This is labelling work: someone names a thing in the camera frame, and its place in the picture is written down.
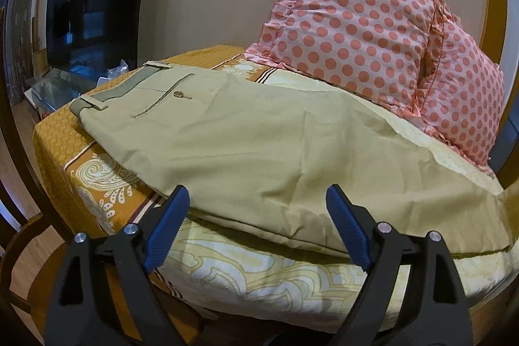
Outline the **beige khaki pants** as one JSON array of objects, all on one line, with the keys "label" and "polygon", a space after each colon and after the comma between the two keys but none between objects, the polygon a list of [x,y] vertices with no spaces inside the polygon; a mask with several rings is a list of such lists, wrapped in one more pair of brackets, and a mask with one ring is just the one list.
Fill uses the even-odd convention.
[{"label": "beige khaki pants", "polygon": [[346,248],[325,205],[340,185],[398,231],[441,233],[454,254],[512,244],[499,198],[342,89],[300,90],[180,65],[141,67],[69,109],[125,170],[191,213],[290,248]]}]

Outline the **wooden chair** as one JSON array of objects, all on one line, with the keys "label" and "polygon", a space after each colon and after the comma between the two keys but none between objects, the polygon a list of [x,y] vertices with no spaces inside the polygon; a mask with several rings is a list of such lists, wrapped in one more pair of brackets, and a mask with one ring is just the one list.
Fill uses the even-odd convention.
[{"label": "wooden chair", "polygon": [[1,344],[42,345],[65,244],[42,213],[23,215],[1,188]]}]

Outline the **cream patterned bedspread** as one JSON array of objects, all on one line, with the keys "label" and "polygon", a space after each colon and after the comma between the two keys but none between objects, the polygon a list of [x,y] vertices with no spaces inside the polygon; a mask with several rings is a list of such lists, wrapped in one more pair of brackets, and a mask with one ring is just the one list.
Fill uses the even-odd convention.
[{"label": "cream patterned bedspread", "polygon": [[[218,45],[164,60],[165,65],[223,71],[251,82],[300,90],[337,89],[289,71],[246,61],[241,48]],[[454,254],[472,304],[490,298],[518,272],[518,187],[502,187],[452,148],[379,107],[390,125],[429,149],[439,164],[496,195],[508,220],[512,244],[483,254]],[[34,128],[33,147],[44,188],[73,231],[99,236],[138,219],[163,195],[125,170],[63,106]],[[332,332],[351,309],[365,276],[343,256],[290,248],[223,227],[190,212],[169,250],[160,277],[171,293],[215,312],[274,319]]]}]

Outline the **glass tv stand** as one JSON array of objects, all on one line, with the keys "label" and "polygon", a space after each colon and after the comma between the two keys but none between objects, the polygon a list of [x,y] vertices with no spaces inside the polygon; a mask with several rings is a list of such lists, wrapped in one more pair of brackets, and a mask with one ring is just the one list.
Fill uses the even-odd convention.
[{"label": "glass tv stand", "polygon": [[30,88],[25,93],[26,99],[43,119],[71,100],[128,71],[125,61],[121,61],[118,67],[104,73],[84,66],[72,67],[70,70],[53,67],[43,77],[31,79]]}]

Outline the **pink polka dot pillow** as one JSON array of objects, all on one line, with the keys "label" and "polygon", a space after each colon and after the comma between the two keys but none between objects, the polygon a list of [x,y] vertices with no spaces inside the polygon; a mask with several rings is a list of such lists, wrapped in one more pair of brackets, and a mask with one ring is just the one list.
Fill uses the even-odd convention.
[{"label": "pink polka dot pillow", "polygon": [[418,118],[434,12],[435,0],[279,0],[245,57]]}]

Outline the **black television screen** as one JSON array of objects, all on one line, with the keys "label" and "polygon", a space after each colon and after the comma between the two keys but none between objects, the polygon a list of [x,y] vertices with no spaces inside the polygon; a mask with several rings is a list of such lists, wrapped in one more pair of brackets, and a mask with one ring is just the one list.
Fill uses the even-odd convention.
[{"label": "black television screen", "polygon": [[136,68],[141,0],[47,0],[47,62],[96,81]]}]

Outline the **wooden framed glass door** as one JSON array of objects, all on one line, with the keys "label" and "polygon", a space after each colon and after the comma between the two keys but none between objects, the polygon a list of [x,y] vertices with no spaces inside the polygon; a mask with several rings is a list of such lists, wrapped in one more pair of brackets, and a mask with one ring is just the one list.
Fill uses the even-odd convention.
[{"label": "wooden framed glass door", "polygon": [[503,113],[490,166],[507,188],[518,179],[518,0],[487,0],[480,46],[504,75]]}]

